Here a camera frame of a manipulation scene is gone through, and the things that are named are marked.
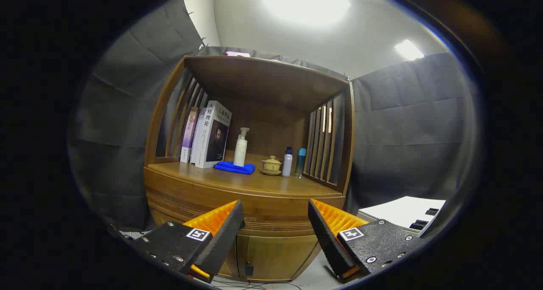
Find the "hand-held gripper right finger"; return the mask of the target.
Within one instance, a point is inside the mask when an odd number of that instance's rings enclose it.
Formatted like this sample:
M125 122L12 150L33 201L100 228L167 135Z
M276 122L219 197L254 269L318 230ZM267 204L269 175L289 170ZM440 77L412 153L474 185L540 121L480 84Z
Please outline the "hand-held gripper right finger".
M428 200L400 198L356 215L310 199L307 216L334 276L344 284L390 266L420 242Z

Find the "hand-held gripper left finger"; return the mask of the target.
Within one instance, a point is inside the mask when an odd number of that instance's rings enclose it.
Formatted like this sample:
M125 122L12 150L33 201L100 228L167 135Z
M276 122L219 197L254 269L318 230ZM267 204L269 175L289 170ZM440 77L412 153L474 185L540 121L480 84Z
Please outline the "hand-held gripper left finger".
M138 238L127 236L113 224L108 230L159 269L209 284L244 226L243 204L238 199L186 222L168 219Z

